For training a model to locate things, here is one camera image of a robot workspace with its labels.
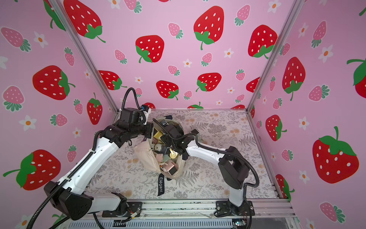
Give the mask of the cream canvas tote bag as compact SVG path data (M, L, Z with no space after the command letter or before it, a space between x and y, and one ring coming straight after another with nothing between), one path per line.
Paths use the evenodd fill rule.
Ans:
M158 173L158 196L165 193L165 181L178 179L184 171L185 161L178 152L178 143L170 136L178 138L184 135L181 124L171 116L153 121L150 138L134 147L134 152L145 169Z

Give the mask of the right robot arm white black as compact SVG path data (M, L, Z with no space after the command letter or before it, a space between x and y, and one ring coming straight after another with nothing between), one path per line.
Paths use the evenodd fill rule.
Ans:
M177 125L166 121L153 119L163 131L172 146L172 150L183 155L183 159L197 157L217 165L224 182L230 187L228 201L217 204L214 216L217 218L255 215L254 207L247 200L248 187L257 188L260 184L259 176L254 167L248 162L239 150L233 146L227 149L215 148L199 141L199 132L193 130L184 134Z

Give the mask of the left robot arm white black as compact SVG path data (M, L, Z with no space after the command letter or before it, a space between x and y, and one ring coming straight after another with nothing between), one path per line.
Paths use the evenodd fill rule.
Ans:
M27 227L31 229L42 210L48 203L66 215L56 223L57 228L65 221L79 220L87 214L96 215L101 211L110 211L117 216L128 212L127 199L121 194L111 193L106 196L91 197L85 194L86 186L105 161L124 143L139 135L150 137L153 124L145 120L123 122L118 120L105 130L98 131L93 139L93 146L86 156L58 182L50 181L44 188L46 200L38 207Z

